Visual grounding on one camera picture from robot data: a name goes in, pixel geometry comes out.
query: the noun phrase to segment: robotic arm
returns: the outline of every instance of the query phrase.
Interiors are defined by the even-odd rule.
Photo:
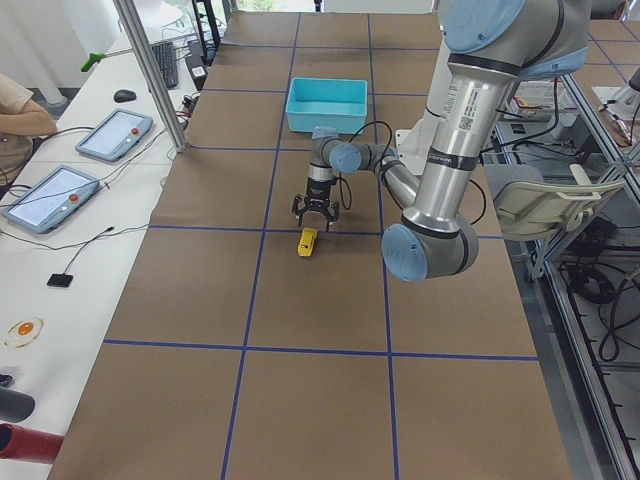
[[[452,80],[427,163],[418,180],[384,145],[342,142],[317,128],[312,139],[304,207],[333,222],[328,192],[334,170],[370,170],[402,207],[382,252],[389,271],[405,281],[455,275],[478,254],[473,228],[458,212],[480,150],[518,83],[573,72],[586,58],[590,0],[452,0],[444,18]]]

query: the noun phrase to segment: device screen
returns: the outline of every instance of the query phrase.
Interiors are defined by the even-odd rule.
[[[122,141],[136,128],[142,119],[136,115],[117,112],[100,129],[93,133],[82,146],[102,155],[113,152]]]
[[[20,203],[11,208],[11,214],[31,225],[40,225],[62,206],[69,195],[88,183],[91,181],[85,177],[69,170],[60,170],[49,181],[23,197]]]

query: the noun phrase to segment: white table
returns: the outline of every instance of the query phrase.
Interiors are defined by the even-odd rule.
[[[176,108],[184,95],[196,91],[184,62],[179,63],[180,84],[169,92]],[[164,126],[133,53],[106,58],[94,69],[58,121],[58,129],[95,126],[117,107],[152,116],[154,127],[129,158]],[[134,90],[137,100],[116,104],[113,93],[120,88]],[[45,142],[16,184],[33,185],[60,164],[96,178],[122,164],[109,165],[79,155],[74,146],[83,135],[86,131],[61,134]],[[88,240],[109,226],[119,231],[145,225],[162,191],[162,179],[169,173],[172,146],[169,135],[161,135],[126,167],[109,190],[100,191],[49,234],[29,234],[4,217],[0,228],[59,246]],[[12,200],[7,194],[2,205]],[[40,337],[27,347],[12,350],[0,346],[0,372],[15,377],[12,388],[36,399],[35,411],[19,425],[61,435],[67,431],[143,237],[144,231],[136,231],[92,242],[69,271],[74,276],[70,288],[54,289],[47,287],[47,279],[52,273],[61,273],[77,249],[50,251],[0,236],[0,343],[14,324],[33,317],[44,320]],[[2,479],[40,480],[49,470],[49,465],[0,460]]]

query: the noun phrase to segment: red cylinder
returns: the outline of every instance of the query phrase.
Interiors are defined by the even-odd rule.
[[[0,424],[0,458],[53,463],[63,440],[61,435],[3,423]]]

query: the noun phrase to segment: black cup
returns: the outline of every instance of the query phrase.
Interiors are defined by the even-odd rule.
[[[0,420],[21,422],[33,412],[36,401],[33,397],[0,387]]]

